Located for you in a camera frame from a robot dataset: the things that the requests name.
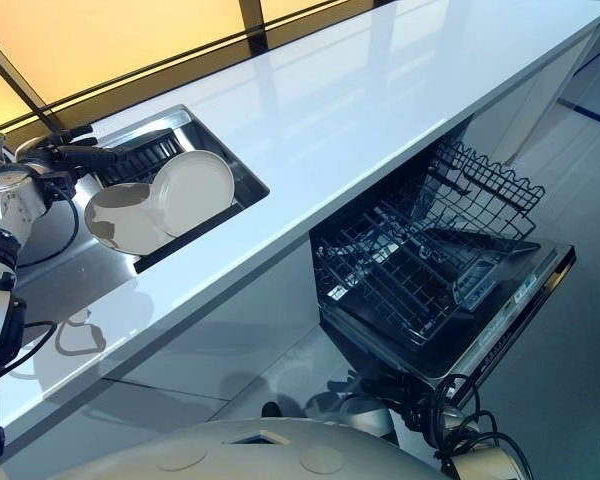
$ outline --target dish rack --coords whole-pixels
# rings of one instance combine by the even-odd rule
[[[95,176],[103,187],[120,183],[151,183],[160,169],[184,148],[170,129],[149,132],[124,145],[122,160],[100,169]]]
[[[423,176],[383,192],[338,228],[317,229],[320,301],[417,349],[449,319],[470,317],[493,290],[490,273],[533,231],[528,214],[544,193],[443,139]]]

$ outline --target kitchen counter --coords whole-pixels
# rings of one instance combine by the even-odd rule
[[[386,5],[94,124],[98,137],[183,104],[270,194],[95,301],[103,352],[50,341],[0,380],[16,439],[261,267],[348,200],[600,23],[600,1]],[[92,330],[76,329],[89,344]]]

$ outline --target black cable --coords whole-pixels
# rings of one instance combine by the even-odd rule
[[[46,257],[41,258],[39,260],[35,260],[33,262],[28,262],[28,263],[24,263],[22,265],[18,265],[17,268],[33,267],[34,265],[38,265],[39,263],[46,262],[47,260],[51,260],[52,258],[57,257],[61,253],[64,253],[67,250],[67,248],[69,248],[71,246],[71,244],[75,240],[76,236],[78,235],[78,230],[80,229],[80,219],[79,219],[78,209],[76,208],[75,203],[73,203],[73,200],[71,199],[71,197],[69,197],[65,192],[60,190],[55,185],[49,185],[49,187],[51,189],[55,190],[55,192],[58,195],[60,195],[62,198],[64,198],[69,203],[69,206],[71,207],[71,212],[73,213],[73,232],[71,233],[71,237],[69,237],[69,240],[67,241],[67,243],[65,243],[64,246],[57,252],[52,253],[51,255],[47,255]]]
[[[446,376],[442,380],[442,382],[438,384],[433,394],[430,421],[436,443],[435,448],[438,448],[440,450],[440,454],[442,456],[444,456],[447,453],[445,451],[446,449],[444,448],[444,425],[442,423],[442,415],[444,413],[444,402],[447,398],[447,391],[449,390],[449,387],[453,386],[456,380],[464,380],[468,383],[469,387],[471,388],[471,393],[475,404],[474,415],[478,415],[478,413],[481,411],[480,394],[478,393],[478,387],[476,387],[475,383],[471,381],[471,379],[468,376],[459,373],[451,374]]]
[[[518,458],[520,459],[520,462],[522,463],[522,468],[524,469],[524,472],[526,473],[526,475],[528,477],[527,480],[533,480],[533,473],[531,472],[531,466],[529,465],[529,461],[527,460],[527,457],[525,457],[524,453],[522,452],[522,449],[509,435],[505,435],[502,432],[487,432],[487,433],[478,435],[475,438],[472,438],[471,440],[469,440],[466,443],[464,443],[463,445],[461,445],[459,448],[457,448],[454,451],[453,456],[465,454],[465,453],[469,452],[477,444],[482,443],[485,440],[491,440],[491,439],[494,439],[494,440],[499,439],[499,440],[502,440],[502,441],[506,442],[507,444],[509,444],[509,446],[511,448],[513,448],[513,450],[516,452],[516,455],[518,455]]]
[[[480,410],[478,413],[474,413],[473,415],[469,415],[467,416],[460,425],[458,425],[456,428],[453,429],[453,431],[451,433],[449,433],[449,435],[447,436],[447,438],[444,439],[444,444],[445,444],[445,449],[444,452],[445,454],[451,455],[451,452],[453,452],[453,450],[463,441],[466,440],[466,433],[467,430],[467,426],[469,426],[469,424],[471,422],[478,422],[480,420],[481,417],[488,417],[489,420],[491,420],[491,431],[492,432],[497,432],[498,431],[498,423],[496,422],[496,417],[493,415],[493,413],[491,413],[489,410]],[[499,439],[496,438],[495,440],[495,444],[499,445]]]
[[[444,405],[445,401],[448,401],[448,390],[456,379],[464,380],[471,388],[472,396],[474,397],[475,412],[472,415],[468,415],[458,427],[454,428],[447,437],[444,438],[445,428],[442,423]],[[452,457],[468,453],[479,443],[493,440],[495,445],[498,446],[500,440],[502,440],[515,451],[527,476],[527,480],[533,480],[531,466],[520,446],[508,435],[498,432],[496,418],[491,412],[480,409],[480,395],[478,393],[478,388],[469,377],[460,374],[453,374],[445,377],[434,391],[430,411],[433,434],[435,436],[435,442],[437,443],[436,448],[438,449],[435,454],[436,458],[441,459],[443,462],[450,462],[452,461]],[[481,417],[489,418],[493,431],[477,433],[467,428],[471,422],[478,422]]]
[[[47,330],[47,332],[44,334],[44,336],[42,337],[42,339],[38,343],[36,343],[35,346],[31,349],[31,351],[27,352],[27,354],[24,355],[22,358],[19,358],[15,362],[11,362],[6,367],[1,368],[0,369],[0,377],[6,375],[7,373],[9,373],[14,368],[19,367],[24,362],[26,362],[31,357],[33,357],[36,353],[38,353],[38,351],[44,346],[44,344],[49,341],[49,339],[54,334],[54,332],[56,331],[56,328],[57,328],[57,325],[55,324],[55,322],[52,322],[52,321],[49,321],[49,320],[40,321],[40,322],[31,322],[31,323],[27,323],[24,326],[24,328],[30,328],[30,327],[40,327],[40,326],[44,326],[44,325],[48,326],[49,330]]]

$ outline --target open dishwasher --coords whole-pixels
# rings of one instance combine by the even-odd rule
[[[544,193],[460,142],[432,144],[312,230],[323,322],[432,387],[469,376],[461,401],[575,262],[529,238]]]

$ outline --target sink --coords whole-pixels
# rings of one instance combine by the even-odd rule
[[[269,193],[268,188],[183,106],[112,133],[100,139],[99,145],[124,149],[126,158],[82,178],[76,185],[74,203],[80,214],[80,228],[73,244],[48,262],[18,271],[15,294],[27,302],[27,322],[67,319]],[[169,159],[193,150],[211,151],[229,165],[235,197],[228,209],[142,257],[111,250],[89,233],[84,225],[84,208],[95,193],[118,183],[150,183]],[[22,251],[21,263],[60,248],[71,234],[72,222],[69,206],[65,202],[54,204],[34,225]]]

